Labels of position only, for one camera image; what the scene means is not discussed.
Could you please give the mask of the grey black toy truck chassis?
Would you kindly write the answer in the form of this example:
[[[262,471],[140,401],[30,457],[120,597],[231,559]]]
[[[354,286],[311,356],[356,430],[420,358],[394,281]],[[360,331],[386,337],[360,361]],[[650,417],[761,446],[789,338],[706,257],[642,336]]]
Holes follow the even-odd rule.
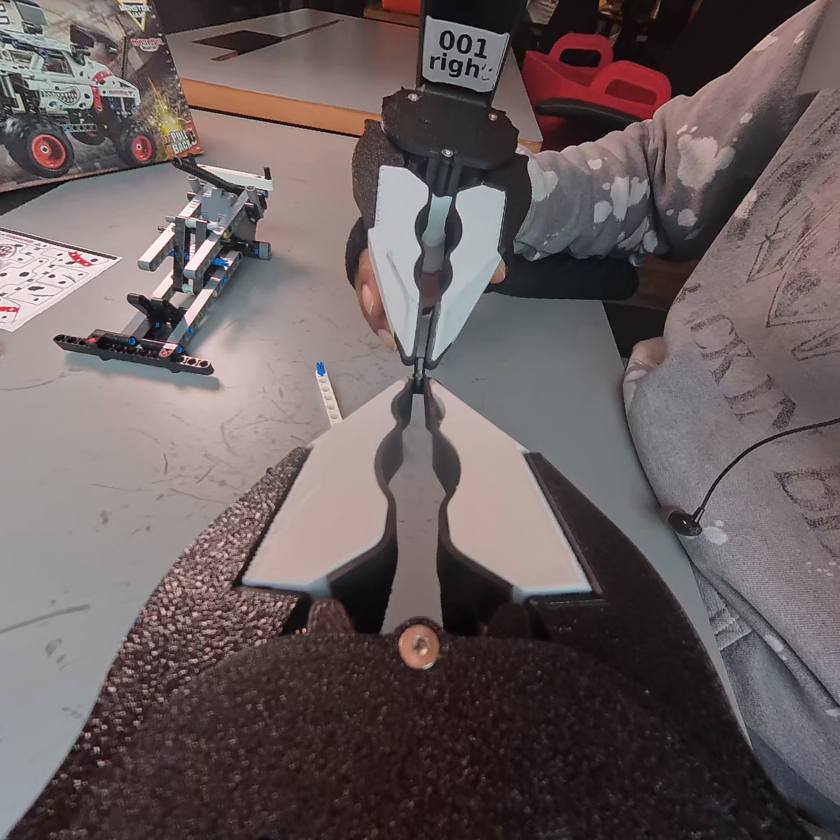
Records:
[[[243,259],[269,260],[270,243],[259,241],[258,222],[266,215],[273,181],[268,166],[253,174],[201,165],[192,154],[172,161],[190,187],[180,213],[167,216],[159,236],[139,258],[154,272],[171,261],[171,272],[147,297],[127,296],[141,320],[131,332],[96,329],[87,337],[58,334],[67,352],[127,361],[171,371],[211,375],[210,361],[187,352],[197,328],[233,279]]]

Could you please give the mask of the white angled toy beam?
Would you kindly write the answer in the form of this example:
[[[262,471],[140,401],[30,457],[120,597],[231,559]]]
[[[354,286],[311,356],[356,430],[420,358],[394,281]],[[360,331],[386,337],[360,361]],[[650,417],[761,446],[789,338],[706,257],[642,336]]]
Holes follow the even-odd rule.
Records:
[[[338,398],[333,390],[333,385],[327,373],[326,377],[321,379],[317,377],[316,380],[320,390],[325,412],[327,414],[330,427],[335,427],[343,420],[343,415],[340,410]]]

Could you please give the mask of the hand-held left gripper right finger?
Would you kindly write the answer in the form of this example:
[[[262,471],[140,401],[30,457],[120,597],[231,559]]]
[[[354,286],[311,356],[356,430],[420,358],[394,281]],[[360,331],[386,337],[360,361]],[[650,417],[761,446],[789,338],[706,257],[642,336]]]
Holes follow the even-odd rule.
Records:
[[[515,601],[592,594],[530,452],[434,378],[426,379],[424,397],[434,472],[445,491],[445,546]]]

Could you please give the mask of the grey desk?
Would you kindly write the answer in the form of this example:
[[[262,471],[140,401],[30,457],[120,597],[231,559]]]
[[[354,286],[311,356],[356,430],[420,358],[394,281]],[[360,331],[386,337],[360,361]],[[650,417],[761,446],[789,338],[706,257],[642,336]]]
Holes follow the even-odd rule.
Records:
[[[406,374],[369,330],[344,271],[358,216],[352,138],[194,111],[212,165],[271,169],[248,259],[198,330],[214,376],[66,353],[57,333],[124,329],[137,269],[186,204],[169,165],[65,183],[2,226],[121,257],[15,332],[2,332],[1,826],[4,837],[75,741],[123,636],[161,577],[220,512],[329,428],[325,363],[348,415]],[[485,295],[438,379],[541,453],[645,554],[734,695],[676,536],[628,435],[623,363],[603,306]]]

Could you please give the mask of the person's right forearm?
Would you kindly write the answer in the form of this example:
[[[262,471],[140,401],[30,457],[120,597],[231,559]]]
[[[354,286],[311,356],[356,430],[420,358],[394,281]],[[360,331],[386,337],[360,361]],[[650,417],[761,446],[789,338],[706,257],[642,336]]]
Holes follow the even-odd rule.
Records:
[[[524,151],[532,202],[514,253],[698,258],[809,107],[796,89],[829,7],[813,2],[651,119],[561,151]]]

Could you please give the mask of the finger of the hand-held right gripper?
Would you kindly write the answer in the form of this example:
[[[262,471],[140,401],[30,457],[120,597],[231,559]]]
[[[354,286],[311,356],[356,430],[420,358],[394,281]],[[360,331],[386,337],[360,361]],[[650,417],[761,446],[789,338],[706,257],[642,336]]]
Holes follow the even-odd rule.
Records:
[[[417,356],[418,324],[424,309],[417,278],[429,204],[427,185],[409,169],[380,168],[374,225],[368,234],[369,256],[385,316],[404,361],[415,361]]]
[[[427,364],[436,365],[464,328],[500,260],[507,198],[502,190],[476,185],[451,200],[441,223],[443,262],[440,297],[427,339]]]

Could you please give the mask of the white sticker sheet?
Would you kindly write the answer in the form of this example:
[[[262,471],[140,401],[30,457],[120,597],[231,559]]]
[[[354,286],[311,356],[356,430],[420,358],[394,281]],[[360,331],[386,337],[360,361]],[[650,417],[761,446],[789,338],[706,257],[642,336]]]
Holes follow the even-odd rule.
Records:
[[[1,229],[1,330],[13,332],[121,258]]]

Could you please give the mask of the black office chair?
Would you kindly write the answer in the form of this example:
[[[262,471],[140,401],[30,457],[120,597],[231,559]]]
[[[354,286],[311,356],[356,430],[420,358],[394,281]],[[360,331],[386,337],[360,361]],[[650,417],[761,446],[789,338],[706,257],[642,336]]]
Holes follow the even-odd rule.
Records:
[[[603,130],[605,133],[624,130],[633,123],[648,119],[601,104],[573,98],[539,100],[533,106],[533,109],[536,114],[543,117],[583,121],[599,130]]]

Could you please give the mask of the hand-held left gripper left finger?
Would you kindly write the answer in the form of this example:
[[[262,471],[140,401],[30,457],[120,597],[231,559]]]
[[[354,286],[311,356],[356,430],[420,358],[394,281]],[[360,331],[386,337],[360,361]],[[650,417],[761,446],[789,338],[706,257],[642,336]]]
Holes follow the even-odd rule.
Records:
[[[244,586],[353,599],[394,534],[388,484],[402,464],[413,384],[398,380],[317,437],[244,568]]]

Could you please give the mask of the toy truck set box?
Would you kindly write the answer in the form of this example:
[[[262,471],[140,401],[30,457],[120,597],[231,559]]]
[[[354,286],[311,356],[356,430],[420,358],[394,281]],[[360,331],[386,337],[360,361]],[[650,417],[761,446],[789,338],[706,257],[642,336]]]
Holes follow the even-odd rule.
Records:
[[[202,154],[154,2],[1,2],[1,190]]]

